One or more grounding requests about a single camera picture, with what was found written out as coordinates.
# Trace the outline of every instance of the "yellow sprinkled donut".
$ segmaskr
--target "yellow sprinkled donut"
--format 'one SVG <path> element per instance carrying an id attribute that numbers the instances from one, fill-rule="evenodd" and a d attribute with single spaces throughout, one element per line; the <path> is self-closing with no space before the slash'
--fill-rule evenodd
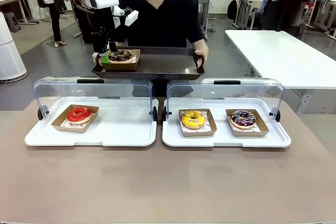
<path id="1" fill-rule="evenodd" d="M 200 111 L 186 111 L 183 113 L 181 121 L 189 129 L 199 129 L 205 124 L 205 116 Z"/>

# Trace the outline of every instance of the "brown cardboard tray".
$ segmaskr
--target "brown cardboard tray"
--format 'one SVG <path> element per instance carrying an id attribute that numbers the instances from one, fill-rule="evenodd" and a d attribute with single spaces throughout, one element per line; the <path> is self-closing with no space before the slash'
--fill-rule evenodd
<path id="1" fill-rule="evenodd" d="M 258 113 L 257 110 L 247 110 L 248 112 L 251 112 L 253 115 L 256 116 L 256 120 L 257 120 L 257 126 L 259 127 L 259 129 L 261 130 L 260 132 L 240 132 L 240 131 L 236 131 L 235 127 L 231 124 L 231 120 L 230 120 L 230 116 L 233 112 L 237 111 L 237 110 L 247 110 L 247 109 L 235 109 L 235 110 L 226 110 L 226 115 L 227 115 L 227 120 L 229 122 L 230 128 L 232 130 L 232 133 L 234 136 L 265 136 L 269 130 L 267 125 L 265 124 L 265 122 L 263 121 L 263 119 L 261 118 L 260 114 Z"/>
<path id="2" fill-rule="evenodd" d="M 139 49 L 130 49 L 128 50 L 131 54 L 136 56 L 136 61 L 133 63 L 102 63 L 103 68 L 109 71 L 135 71 L 137 69 L 140 50 Z"/>
<path id="3" fill-rule="evenodd" d="M 66 128 L 66 127 L 61 127 L 60 125 L 62 124 L 62 122 L 64 122 L 64 120 L 67 118 L 68 113 L 77 107 L 87 107 L 90 108 L 92 110 L 92 117 L 90 119 L 90 121 L 87 123 L 87 125 L 85 125 L 84 128 L 82 129 L 73 129 L 73 128 Z M 59 115 L 53 122 L 52 122 L 52 126 L 57 129 L 58 131 L 67 131 L 67 132 L 76 132 L 76 133 L 84 133 L 89 126 L 91 125 L 91 123 L 95 120 L 95 118 L 97 117 L 99 112 L 99 107 L 95 107 L 95 106 L 85 106 L 85 105 L 70 105 L 69 107 L 67 107 L 61 115 Z"/>
<path id="4" fill-rule="evenodd" d="M 181 121 L 181 116 L 185 111 L 201 111 L 201 112 L 206 112 L 207 113 L 207 117 L 208 117 L 208 121 L 210 124 L 210 128 L 211 131 L 207 131 L 207 132 L 197 132 L 197 130 L 195 130 L 195 132 L 183 132 L 182 127 L 181 127 L 181 131 L 182 131 L 182 135 L 184 137 L 193 137 L 193 136 L 213 136 L 216 131 L 217 131 L 217 126 L 214 120 L 214 117 L 211 114 L 210 109 L 185 109 L 185 110 L 179 110 L 179 118 Z"/>

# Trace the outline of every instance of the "beige tabletop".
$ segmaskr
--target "beige tabletop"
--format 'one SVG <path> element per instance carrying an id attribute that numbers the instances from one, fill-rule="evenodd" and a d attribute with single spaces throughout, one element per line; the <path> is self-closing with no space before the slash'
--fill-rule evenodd
<path id="1" fill-rule="evenodd" d="M 1 135 L 0 222 L 336 220 L 336 161 L 284 103 L 286 150 L 28 147 L 36 112 Z"/>

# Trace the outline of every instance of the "black shirt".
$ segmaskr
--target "black shirt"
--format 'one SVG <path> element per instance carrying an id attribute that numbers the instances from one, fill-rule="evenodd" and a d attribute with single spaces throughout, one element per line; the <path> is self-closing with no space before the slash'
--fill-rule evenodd
<path id="1" fill-rule="evenodd" d="M 164 0 L 156 9 L 147 0 L 119 0 L 120 8 L 139 11 L 129 27 L 117 28 L 117 42 L 128 40 L 129 46 L 186 47 L 204 39 L 198 17 L 198 0 Z"/>

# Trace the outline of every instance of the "chocolate glazed donut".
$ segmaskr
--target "chocolate glazed donut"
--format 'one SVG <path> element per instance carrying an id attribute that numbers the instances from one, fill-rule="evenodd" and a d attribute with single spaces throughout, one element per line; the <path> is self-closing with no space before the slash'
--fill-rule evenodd
<path id="1" fill-rule="evenodd" d="M 132 57 L 133 55 L 127 50 L 118 50 L 118 52 L 111 52 L 109 54 L 109 60 L 117 62 L 127 61 Z"/>
<path id="2" fill-rule="evenodd" d="M 238 110 L 231 114 L 231 120 L 243 127 L 250 127 L 256 123 L 256 116 L 247 110 Z"/>

